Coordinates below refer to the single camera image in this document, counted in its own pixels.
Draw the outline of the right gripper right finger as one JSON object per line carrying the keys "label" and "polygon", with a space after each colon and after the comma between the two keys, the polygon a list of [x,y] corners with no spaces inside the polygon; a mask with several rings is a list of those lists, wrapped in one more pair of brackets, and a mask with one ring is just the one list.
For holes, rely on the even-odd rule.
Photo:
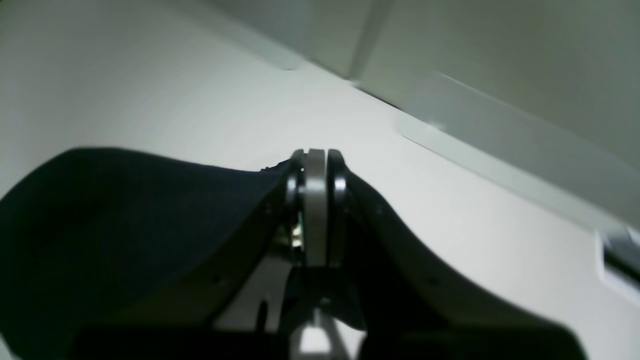
{"label": "right gripper right finger", "polygon": [[365,322],[361,350],[575,350],[565,326],[496,296],[425,246],[338,150],[326,171],[342,266]]}

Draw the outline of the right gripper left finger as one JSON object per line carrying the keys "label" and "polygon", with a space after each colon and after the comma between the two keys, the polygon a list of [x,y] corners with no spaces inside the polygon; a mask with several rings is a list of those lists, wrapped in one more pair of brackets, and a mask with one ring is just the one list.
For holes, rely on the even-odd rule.
{"label": "right gripper left finger", "polygon": [[288,279],[303,258],[300,189],[306,153],[296,150],[276,189],[222,249],[224,296],[210,317],[219,332],[276,333]]}

